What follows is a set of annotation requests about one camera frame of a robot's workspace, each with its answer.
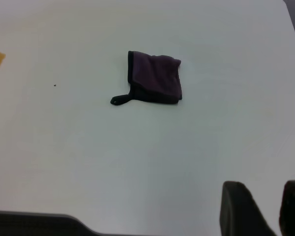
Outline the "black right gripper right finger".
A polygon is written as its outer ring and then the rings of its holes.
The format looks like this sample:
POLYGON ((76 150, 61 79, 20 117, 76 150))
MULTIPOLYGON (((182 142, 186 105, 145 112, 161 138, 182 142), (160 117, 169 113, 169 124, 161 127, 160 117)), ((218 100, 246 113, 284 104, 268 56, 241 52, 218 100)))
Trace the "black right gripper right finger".
POLYGON ((279 226, 283 236, 295 236, 295 180, 287 181, 284 186, 279 226))

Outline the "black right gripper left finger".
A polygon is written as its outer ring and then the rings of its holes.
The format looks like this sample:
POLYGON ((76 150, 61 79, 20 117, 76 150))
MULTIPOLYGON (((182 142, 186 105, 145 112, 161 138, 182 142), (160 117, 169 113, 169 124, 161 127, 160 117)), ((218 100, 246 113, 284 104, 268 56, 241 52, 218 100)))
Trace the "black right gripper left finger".
POLYGON ((275 235, 251 192, 241 182, 223 183, 219 223, 223 236, 275 235))

